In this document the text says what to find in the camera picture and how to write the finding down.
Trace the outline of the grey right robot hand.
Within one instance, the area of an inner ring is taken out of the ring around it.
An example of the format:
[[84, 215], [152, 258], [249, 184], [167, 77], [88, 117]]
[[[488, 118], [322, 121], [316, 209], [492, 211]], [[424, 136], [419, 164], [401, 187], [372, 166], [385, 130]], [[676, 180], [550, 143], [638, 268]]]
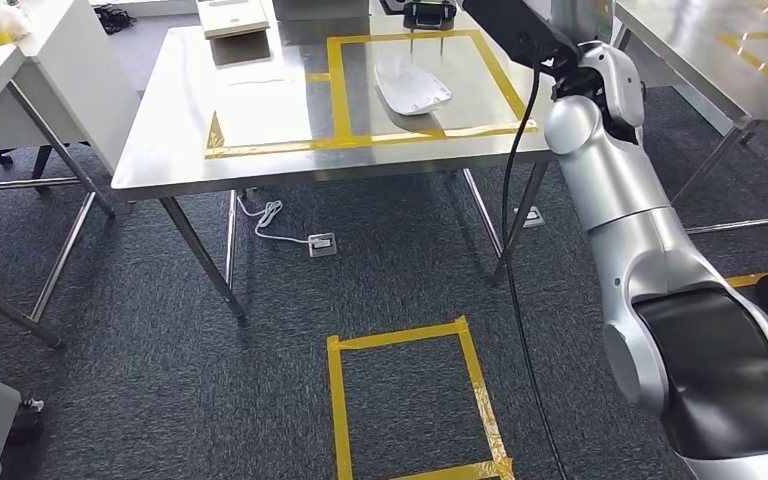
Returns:
[[615, 0], [552, 0], [550, 23], [574, 43], [613, 39]]

